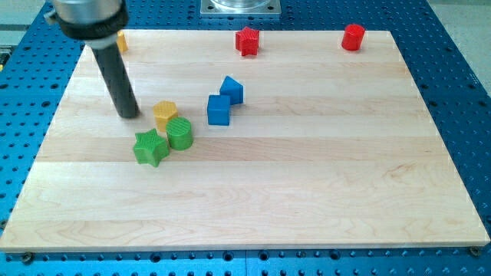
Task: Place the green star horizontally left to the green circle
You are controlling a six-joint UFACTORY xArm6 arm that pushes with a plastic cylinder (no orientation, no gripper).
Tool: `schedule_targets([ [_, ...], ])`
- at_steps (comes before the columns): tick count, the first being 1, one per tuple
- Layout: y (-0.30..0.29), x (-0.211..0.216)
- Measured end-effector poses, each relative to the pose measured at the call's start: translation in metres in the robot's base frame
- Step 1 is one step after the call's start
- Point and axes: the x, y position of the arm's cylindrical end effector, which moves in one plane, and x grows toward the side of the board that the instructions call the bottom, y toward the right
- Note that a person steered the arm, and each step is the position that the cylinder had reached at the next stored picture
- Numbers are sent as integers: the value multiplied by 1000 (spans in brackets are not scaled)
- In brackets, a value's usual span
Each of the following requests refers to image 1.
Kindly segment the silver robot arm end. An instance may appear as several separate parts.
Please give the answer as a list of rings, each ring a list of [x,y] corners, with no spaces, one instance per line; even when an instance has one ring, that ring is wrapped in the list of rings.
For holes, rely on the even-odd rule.
[[[123,0],[51,0],[44,14],[49,25],[59,25],[69,38],[84,41],[96,50],[116,44],[117,33],[129,15]]]

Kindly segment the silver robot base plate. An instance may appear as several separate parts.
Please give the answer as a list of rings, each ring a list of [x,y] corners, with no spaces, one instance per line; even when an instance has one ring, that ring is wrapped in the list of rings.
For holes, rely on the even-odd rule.
[[[277,18],[282,13],[280,0],[201,0],[199,10],[209,18]]]

